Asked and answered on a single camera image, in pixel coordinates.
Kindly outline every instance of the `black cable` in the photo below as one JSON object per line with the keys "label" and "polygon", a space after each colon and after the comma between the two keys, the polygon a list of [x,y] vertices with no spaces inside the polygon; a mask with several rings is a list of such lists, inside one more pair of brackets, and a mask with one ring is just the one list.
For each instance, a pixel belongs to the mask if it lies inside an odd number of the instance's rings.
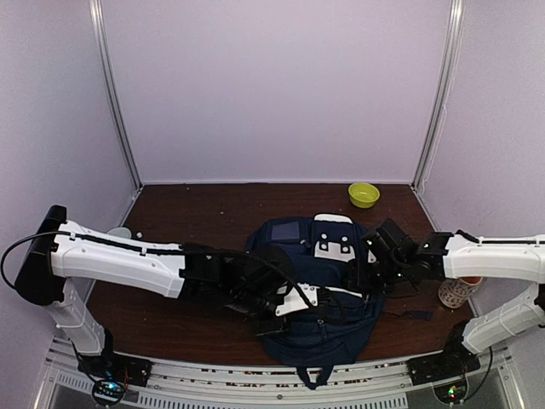
{"label": "black cable", "polygon": [[483,387],[483,385],[485,384],[485,381],[486,381],[486,378],[488,377],[488,374],[491,373],[492,361],[494,360],[494,352],[492,351],[492,347],[488,347],[488,350],[490,351],[490,362],[488,363],[488,368],[486,368],[485,375],[483,376],[483,378],[481,379],[479,385],[477,386],[477,388],[475,388],[473,393],[470,396],[467,396],[467,397],[465,397],[463,399],[464,403],[467,402],[468,400],[470,400],[471,398],[473,398],[477,394],[477,392],[479,392],[479,389],[481,389]]}
{"label": "black cable", "polygon": [[6,251],[2,254],[2,260],[0,261],[0,274],[2,275],[3,281],[6,283],[6,285],[9,288],[11,288],[12,290],[16,290],[15,285],[13,285],[13,284],[11,284],[11,282],[9,282],[8,277],[6,277],[6,273],[5,273],[4,269],[3,269],[3,264],[5,263],[6,258],[8,257],[9,253],[11,253],[15,248],[19,247],[20,245],[23,245],[24,243],[26,243],[27,241],[34,240],[34,239],[37,239],[37,238],[40,238],[40,237],[43,237],[43,236],[51,236],[51,235],[56,235],[56,234],[61,234],[61,235],[64,235],[64,236],[70,236],[69,232],[59,232],[59,231],[36,233],[36,234],[33,234],[32,236],[27,236],[27,237],[25,237],[25,238],[23,238],[21,240],[17,240],[15,243],[13,243],[10,247],[8,247],[6,249]]}
{"label": "black cable", "polygon": [[463,230],[458,229],[456,231],[456,234],[460,234],[465,240],[471,241],[472,243],[478,243],[479,239],[477,239],[475,236],[472,236],[469,233],[464,232]]}
{"label": "black cable", "polygon": [[390,253],[388,254],[390,256],[390,258],[392,259],[393,263],[398,266],[398,267],[401,267],[401,268],[411,268],[412,266],[410,264],[407,264],[406,262],[401,262],[400,260],[398,260],[397,256],[396,256],[396,251],[398,250],[399,248],[396,247],[394,249],[392,249],[390,251]]}
{"label": "black cable", "polygon": [[74,354],[76,355],[76,361],[81,366],[85,376],[87,376],[92,383],[96,384],[97,380],[91,377],[91,374],[88,372],[87,367],[85,366],[84,362],[81,360],[81,356],[79,355],[79,352],[77,351],[76,345],[74,343],[72,343],[72,349],[74,350]]}

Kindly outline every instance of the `brown wooden surface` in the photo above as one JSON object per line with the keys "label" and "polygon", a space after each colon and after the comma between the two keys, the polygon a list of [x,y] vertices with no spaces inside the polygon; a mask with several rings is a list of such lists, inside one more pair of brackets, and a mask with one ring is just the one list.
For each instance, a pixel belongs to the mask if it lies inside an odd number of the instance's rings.
{"label": "brown wooden surface", "polygon": [[[349,203],[346,185],[150,186],[142,192],[126,226],[142,232],[145,241],[192,241],[237,250],[270,218],[321,212],[342,213],[365,226],[392,217],[416,240],[432,231],[409,187],[378,187],[382,196],[376,206],[361,210]],[[442,307],[437,287],[438,283],[422,283],[416,297],[388,299],[385,311],[426,310],[433,312],[433,320],[383,314],[359,360],[441,349],[450,328],[472,314],[467,304],[457,311]],[[245,318],[229,310],[212,311],[102,282],[95,286],[89,309],[113,332],[115,348],[125,353],[212,364],[277,365],[265,355]]]}

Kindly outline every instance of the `backpack handle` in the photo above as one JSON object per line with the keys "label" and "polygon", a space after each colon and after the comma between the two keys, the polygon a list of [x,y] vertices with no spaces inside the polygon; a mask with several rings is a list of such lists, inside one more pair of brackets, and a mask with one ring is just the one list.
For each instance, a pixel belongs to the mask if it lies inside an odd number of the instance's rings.
{"label": "backpack handle", "polygon": [[311,390],[315,390],[318,386],[327,385],[327,380],[330,378],[331,373],[333,372],[333,366],[324,366],[322,371],[319,373],[316,378],[316,382],[310,382],[310,377],[308,376],[308,368],[305,366],[297,367],[297,375],[299,375],[300,380],[303,381],[305,386]]}

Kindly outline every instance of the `metal platform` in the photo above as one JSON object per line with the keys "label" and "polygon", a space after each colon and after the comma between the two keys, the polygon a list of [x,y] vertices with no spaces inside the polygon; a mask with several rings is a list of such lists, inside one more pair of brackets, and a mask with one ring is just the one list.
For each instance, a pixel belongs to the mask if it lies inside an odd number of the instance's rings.
{"label": "metal platform", "polygon": [[[338,366],[328,384],[315,391],[307,389],[293,368],[285,366],[212,366],[188,362],[151,359],[152,372],[146,388],[129,387],[119,409],[140,407],[149,409],[407,409],[411,396],[433,398],[433,385],[412,385],[405,362],[410,357],[362,362]],[[482,357],[482,376],[488,365],[488,355]],[[40,388],[32,407],[57,409],[68,407],[61,401],[72,401],[70,407],[94,408],[89,396],[92,383],[77,371],[77,361],[71,344],[60,337],[52,342],[40,373]],[[493,372],[487,383],[486,401],[498,398],[493,406],[524,409],[518,373],[503,346],[495,351]],[[464,407],[469,409],[470,402]]]}

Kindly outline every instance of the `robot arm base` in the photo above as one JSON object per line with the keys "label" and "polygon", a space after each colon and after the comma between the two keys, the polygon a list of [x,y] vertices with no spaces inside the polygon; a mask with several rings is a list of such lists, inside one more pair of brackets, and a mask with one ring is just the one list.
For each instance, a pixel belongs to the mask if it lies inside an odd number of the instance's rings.
{"label": "robot arm base", "polygon": [[477,371],[480,368],[477,356],[462,346],[463,332],[467,323],[462,321],[452,328],[443,351],[413,358],[407,362],[413,385],[459,377],[465,372]]}
{"label": "robot arm base", "polygon": [[100,355],[80,355],[77,353],[78,370],[87,372],[96,379],[112,381],[134,386],[147,386],[152,363],[149,360],[121,355],[113,352],[112,333],[105,329],[105,345]]}

